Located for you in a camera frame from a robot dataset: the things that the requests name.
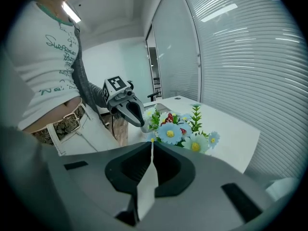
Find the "white t-shirt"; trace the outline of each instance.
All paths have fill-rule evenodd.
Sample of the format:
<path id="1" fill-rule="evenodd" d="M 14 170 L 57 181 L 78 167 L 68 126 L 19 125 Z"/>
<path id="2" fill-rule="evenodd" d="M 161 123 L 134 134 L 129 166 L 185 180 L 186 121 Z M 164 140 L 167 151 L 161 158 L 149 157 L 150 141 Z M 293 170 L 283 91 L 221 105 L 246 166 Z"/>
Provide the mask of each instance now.
<path id="1" fill-rule="evenodd" d="M 17 73 L 35 93 L 18 125 L 21 130 L 79 96 L 71 68 L 78 54 L 75 28 L 73 24 L 60 23 L 42 9 L 34 1 L 30 2 L 5 44 Z"/>

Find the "white table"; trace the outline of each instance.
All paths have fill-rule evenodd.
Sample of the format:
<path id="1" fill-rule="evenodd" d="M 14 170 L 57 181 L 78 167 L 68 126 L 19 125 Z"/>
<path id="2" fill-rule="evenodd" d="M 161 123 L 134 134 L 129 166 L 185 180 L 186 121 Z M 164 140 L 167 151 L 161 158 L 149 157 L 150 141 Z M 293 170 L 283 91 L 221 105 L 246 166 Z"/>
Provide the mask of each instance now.
<path id="1" fill-rule="evenodd" d="M 147 106 L 156 103 L 161 103 L 171 111 L 185 114 L 192 113 L 191 104 L 196 103 L 196 101 L 176 96 L 145 103 L 144 108 L 147 109 Z M 208 105 L 202 104 L 200 111 L 202 113 L 202 119 L 200 122 L 203 125 L 201 129 L 203 129 L 205 133 L 216 131 L 220 135 L 219 143 L 213 150 L 208 150 L 206 154 L 219 158 L 241 173 L 244 173 L 255 152 L 260 131 L 253 126 Z M 129 145 L 146 141 L 146 137 L 147 134 L 142 133 L 140 128 L 137 128 L 130 123 L 128 124 Z"/>

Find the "gray sleeve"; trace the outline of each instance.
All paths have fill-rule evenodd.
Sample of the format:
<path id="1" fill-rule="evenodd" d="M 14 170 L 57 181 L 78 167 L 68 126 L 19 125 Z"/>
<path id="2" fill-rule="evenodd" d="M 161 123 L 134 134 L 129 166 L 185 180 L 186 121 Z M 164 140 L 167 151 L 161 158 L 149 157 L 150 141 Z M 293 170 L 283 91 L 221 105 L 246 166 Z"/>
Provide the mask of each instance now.
<path id="1" fill-rule="evenodd" d="M 98 86 L 95 86 L 91 82 L 89 82 L 89 85 L 90 85 L 90 89 L 91 89 L 95 104 L 100 106 L 101 108 L 106 108 L 107 104 L 103 96 L 103 89 L 99 88 Z"/>

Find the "red butterfly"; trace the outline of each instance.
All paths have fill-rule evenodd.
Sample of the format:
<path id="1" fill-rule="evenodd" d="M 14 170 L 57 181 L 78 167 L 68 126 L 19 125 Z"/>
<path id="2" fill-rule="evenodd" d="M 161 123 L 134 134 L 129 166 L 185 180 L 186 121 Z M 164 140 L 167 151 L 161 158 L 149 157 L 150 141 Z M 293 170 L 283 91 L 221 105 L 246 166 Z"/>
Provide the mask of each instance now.
<path id="1" fill-rule="evenodd" d="M 173 123 L 173 115 L 171 113 L 168 114 L 168 117 L 165 119 L 164 122 L 162 122 L 161 125 L 166 124 L 167 122 Z M 187 132 L 185 129 L 182 129 L 182 128 L 181 128 L 181 131 L 182 131 L 182 134 L 185 134 Z"/>

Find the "belt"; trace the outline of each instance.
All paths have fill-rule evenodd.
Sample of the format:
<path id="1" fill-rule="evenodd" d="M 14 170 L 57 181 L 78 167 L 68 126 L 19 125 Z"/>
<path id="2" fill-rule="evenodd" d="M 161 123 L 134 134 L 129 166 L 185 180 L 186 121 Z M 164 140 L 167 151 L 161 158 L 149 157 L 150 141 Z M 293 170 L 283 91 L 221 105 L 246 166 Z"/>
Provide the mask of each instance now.
<path id="1" fill-rule="evenodd" d="M 72 133 L 80 128 L 80 119 L 84 113 L 85 110 L 80 105 L 74 112 L 69 113 L 68 115 L 64 116 L 62 120 L 56 121 L 52 124 L 59 140 L 63 139 L 65 135 Z M 43 144 L 53 145 L 53 141 L 47 128 L 33 132 L 32 135 Z"/>

